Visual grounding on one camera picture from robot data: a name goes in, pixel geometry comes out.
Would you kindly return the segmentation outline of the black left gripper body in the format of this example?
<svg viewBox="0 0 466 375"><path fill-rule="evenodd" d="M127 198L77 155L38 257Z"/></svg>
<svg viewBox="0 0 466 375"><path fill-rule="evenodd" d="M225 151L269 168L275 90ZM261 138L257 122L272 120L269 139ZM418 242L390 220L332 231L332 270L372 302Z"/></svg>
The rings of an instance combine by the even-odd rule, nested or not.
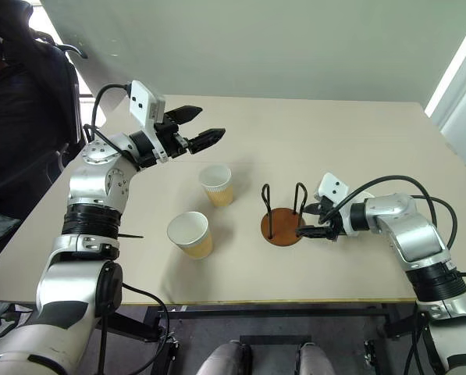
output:
<svg viewBox="0 0 466 375"><path fill-rule="evenodd" d="M187 141L179 134L179 124L172 119L164 119L154 125L155 134L168 157L180 157L187 153Z"/></svg>

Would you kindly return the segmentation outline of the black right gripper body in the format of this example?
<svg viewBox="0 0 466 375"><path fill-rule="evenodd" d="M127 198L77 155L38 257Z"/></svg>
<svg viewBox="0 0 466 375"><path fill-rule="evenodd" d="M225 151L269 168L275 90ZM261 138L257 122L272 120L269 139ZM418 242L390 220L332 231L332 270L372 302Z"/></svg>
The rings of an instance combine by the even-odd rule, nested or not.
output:
<svg viewBox="0 0 466 375"><path fill-rule="evenodd" d="M336 213L331 218L327 219L324 223L322 219L326 217L329 212L333 209L333 202L327 198L321 198L318 203L318 215L319 224L318 233L316 234L317 239L327 239L330 241L336 241L337 238L343 233L342 218L339 213Z"/></svg>

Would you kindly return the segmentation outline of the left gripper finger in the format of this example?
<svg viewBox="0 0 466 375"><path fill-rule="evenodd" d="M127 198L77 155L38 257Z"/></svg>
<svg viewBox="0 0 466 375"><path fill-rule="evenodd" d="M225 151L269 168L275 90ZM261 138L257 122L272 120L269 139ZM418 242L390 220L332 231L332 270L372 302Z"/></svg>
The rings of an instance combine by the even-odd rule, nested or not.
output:
<svg viewBox="0 0 466 375"><path fill-rule="evenodd" d="M212 128L201 132L194 138L187 139L189 153L198 153L212 147L221 140L225 132L225 128Z"/></svg>
<svg viewBox="0 0 466 375"><path fill-rule="evenodd" d="M182 125L192 121L203 109L194 105L183 105L179 108L165 112L165 118L176 125Z"/></svg>

